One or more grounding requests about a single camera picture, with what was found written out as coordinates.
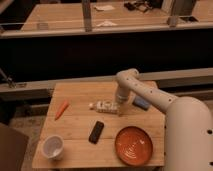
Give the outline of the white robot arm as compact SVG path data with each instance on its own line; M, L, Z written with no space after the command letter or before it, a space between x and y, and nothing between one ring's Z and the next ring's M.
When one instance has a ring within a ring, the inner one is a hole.
M213 171L213 114L194 97L178 97L138 80L137 69L116 74L115 99L123 104L130 92L165 115L164 171Z

